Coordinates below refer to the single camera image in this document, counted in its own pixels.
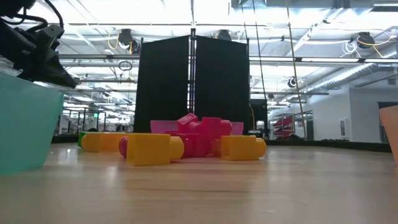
wooden table surface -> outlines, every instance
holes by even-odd
[[[56,144],[42,169],[0,177],[0,223],[396,224],[398,168],[392,154],[325,147],[133,167]]]

teal plastic bin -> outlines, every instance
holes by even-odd
[[[42,167],[63,94],[0,72],[0,104],[0,174]]]

yellow toy block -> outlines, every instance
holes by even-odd
[[[127,162],[134,166],[169,164],[180,159],[183,142],[169,134],[128,134]]]
[[[81,139],[81,146],[88,152],[117,152],[119,141],[126,133],[87,133]]]
[[[266,142],[255,136],[222,136],[221,157],[232,161],[257,160],[266,153]]]

black partition panel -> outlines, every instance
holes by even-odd
[[[134,132],[150,132],[151,120],[187,113],[188,38],[144,43],[140,55]]]
[[[249,122],[249,57],[247,45],[197,37],[195,114]]]

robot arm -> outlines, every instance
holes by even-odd
[[[56,14],[58,11],[49,0],[45,0]],[[19,78],[29,81],[49,82],[61,86],[76,87],[73,78],[61,66],[58,53],[55,49],[60,45],[58,39],[64,33],[62,26],[51,25],[45,19],[25,14],[26,9],[31,8],[35,0],[14,0],[12,2],[0,3],[0,55],[14,63],[15,69],[22,69]],[[18,12],[24,8],[24,15]],[[25,19],[35,20],[41,24],[28,30],[22,30],[1,16],[10,18],[18,17],[22,21]]]

